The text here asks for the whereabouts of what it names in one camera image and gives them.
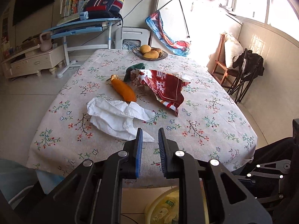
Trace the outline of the orange peel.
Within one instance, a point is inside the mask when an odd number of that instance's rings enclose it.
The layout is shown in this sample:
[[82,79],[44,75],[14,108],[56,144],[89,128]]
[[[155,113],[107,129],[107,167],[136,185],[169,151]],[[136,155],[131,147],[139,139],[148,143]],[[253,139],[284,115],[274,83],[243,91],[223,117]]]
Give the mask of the orange peel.
[[113,74],[110,77],[112,87],[115,91],[123,98],[125,102],[136,102],[135,92],[128,86],[124,81],[122,81],[119,76]]

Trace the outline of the wooden chair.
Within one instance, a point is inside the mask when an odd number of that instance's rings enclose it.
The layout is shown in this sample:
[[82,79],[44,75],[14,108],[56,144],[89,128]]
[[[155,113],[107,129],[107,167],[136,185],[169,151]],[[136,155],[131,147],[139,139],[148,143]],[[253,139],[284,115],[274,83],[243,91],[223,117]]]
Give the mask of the wooden chair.
[[231,70],[226,67],[224,39],[225,34],[222,34],[218,47],[217,57],[215,59],[214,69],[212,70],[211,75],[223,88],[230,88],[230,86],[232,86],[233,84],[231,78],[236,78],[238,72],[236,70]]

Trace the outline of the yellow trash bin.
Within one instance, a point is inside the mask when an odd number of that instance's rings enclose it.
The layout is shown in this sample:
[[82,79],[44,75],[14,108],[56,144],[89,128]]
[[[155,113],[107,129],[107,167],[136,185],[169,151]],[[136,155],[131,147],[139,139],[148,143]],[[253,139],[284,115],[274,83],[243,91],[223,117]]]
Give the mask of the yellow trash bin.
[[179,187],[171,187],[147,204],[145,223],[179,223]]

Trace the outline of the large white tissue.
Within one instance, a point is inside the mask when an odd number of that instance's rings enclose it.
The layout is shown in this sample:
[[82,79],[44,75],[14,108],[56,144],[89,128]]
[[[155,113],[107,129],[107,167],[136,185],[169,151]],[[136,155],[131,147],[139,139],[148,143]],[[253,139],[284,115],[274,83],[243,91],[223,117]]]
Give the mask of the large white tissue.
[[107,101],[104,98],[93,98],[87,104],[90,122],[100,131],[120,140],[130,141],[136,138],[137,128],[133,120],[144,122],[154,118],[155,113],[139,106],[135,102]]

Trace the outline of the navy red school backpack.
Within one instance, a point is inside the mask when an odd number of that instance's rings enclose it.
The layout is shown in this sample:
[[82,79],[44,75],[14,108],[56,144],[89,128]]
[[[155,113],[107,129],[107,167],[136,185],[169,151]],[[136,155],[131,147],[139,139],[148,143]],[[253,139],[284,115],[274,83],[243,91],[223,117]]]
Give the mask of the navy red school backpack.
[[89,19],[122,18],[120,10],[124,0],[89,0],[84,7]]

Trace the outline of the red snack bag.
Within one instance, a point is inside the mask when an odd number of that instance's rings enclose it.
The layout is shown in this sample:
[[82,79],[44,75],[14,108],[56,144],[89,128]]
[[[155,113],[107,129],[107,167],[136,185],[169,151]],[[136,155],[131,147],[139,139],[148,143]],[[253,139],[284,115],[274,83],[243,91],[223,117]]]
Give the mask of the red snack bag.
[[131,81],[147,86],[158,102],[171,109],[178,117],[179,107],[184,102],[182,88],[190,84],[174,74],[158,70],[136,69],[131,72]]

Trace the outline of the yellow mango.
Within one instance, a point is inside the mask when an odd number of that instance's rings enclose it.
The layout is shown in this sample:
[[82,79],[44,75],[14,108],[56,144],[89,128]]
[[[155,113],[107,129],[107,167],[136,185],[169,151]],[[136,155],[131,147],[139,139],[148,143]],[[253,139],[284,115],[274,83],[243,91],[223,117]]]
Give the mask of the yellow mango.
[[157,58],[159,58],[159,54],[156,51],[150,51],[146,54],[143,54],[143,58],[157,59]]
[[142,54],[146,54],[151,51],[151,47],[149,45],[142,45],[139,50]]

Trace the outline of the yellow mango back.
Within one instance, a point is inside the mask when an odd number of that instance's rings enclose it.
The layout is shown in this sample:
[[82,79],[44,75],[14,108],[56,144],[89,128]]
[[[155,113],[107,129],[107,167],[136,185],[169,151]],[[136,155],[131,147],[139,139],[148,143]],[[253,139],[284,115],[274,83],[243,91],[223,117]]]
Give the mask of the yellow mango back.
[[151,47],[149,45],[142,45],[139,50],[142,54],[146,54],[151,51]]

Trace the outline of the woven fruit basket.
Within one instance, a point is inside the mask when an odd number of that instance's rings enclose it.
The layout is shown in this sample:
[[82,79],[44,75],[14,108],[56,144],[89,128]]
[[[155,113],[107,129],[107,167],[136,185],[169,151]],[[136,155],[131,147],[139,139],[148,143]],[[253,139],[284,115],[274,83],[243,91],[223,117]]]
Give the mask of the woven fruit basket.
[[146,61],[159,61],[168,57],[168,53],[161,48],[153,48],[149,45],[133,48],[132,52],[137,57]]

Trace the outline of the yellow mango front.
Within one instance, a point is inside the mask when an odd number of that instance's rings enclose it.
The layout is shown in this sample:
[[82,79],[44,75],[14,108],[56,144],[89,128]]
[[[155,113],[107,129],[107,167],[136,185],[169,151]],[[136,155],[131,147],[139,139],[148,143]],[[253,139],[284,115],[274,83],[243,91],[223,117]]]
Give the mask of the yellow mango front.
[[146,54],[143,54],[143,58],[157,59],[157,58],[159,58],[159,54],[156,51],[150,51]]

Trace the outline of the blue study desk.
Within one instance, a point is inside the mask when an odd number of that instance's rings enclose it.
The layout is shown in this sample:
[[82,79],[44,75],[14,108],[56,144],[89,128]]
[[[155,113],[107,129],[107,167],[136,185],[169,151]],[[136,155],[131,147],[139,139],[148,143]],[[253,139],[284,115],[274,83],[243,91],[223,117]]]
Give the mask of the blue study desk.
[[[82,51],[82,50],[98,50],[98,49],[110,49],[112,45],[112,26],[115,24],[122,25],[121,18],[102,18],[102,19],[88,19],[80,20],[76,22],[69,22],[55,27],[44,30],[44,33],[49,33],[52,39],[62,39],[62,46],[64,51],[65,68],[59,72],[56,77],[62,78],[63,74],[70,67],[80,67],[76,60],[70,61],[69,52]],[[84,42],[80,46],[67,45],[67,38],[69,36],[76,36],[88,33],[99,33],[108,32],[107,43],[88,45]]]

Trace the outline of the white cushion on chair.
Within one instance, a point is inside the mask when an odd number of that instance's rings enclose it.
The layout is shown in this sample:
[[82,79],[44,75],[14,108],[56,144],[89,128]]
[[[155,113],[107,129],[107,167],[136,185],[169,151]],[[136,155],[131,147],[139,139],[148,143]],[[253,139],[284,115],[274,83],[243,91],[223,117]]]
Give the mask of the white cushion on chair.
[[227,69],[233,69],[233,63],[242,55],[244,49],[237,39],[231,34],[226,33],[224,35],[224,53],[225,64]]

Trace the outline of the floral grey tablecloth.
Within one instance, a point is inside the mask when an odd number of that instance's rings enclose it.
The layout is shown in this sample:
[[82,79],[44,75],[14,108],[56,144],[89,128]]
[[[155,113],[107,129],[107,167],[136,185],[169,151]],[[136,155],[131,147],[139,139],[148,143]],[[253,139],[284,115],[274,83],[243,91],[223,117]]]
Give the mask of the floral grey tablecloth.
[[143,131],[141,173],[132,188],[174,185],[163,177],[158,131],[195,159],[235,171],[253,159],[258,137],[233,99],[196,60],[146,62],[127,103],[110,77],[140,63],[129,50],[97,50],[58,93],[30,145],[27,167],[67,176],[84,160],[107,159]]

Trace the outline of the pink kettlebell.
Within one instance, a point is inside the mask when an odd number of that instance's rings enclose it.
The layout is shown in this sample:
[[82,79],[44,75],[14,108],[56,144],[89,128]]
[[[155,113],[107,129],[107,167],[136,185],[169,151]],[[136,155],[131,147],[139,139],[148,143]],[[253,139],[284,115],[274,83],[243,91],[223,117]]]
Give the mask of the pink kettlebell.
[[52,49],[51,33],[49,31],[40,34],[40,49],[42,52],[47,52]]

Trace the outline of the white tv cabinet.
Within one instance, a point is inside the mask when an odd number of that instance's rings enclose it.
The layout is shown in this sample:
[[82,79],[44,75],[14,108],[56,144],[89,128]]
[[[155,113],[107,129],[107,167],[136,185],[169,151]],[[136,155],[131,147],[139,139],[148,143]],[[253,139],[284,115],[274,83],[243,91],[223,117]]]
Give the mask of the white tv cabinet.
[[1,67],[5,78],[9,79],[30,74],[39,75],[42,70],[55,74],[56,67],[61,68],[63,62],[63,46],[42,52],[40,45],[37,45],[3,60]]

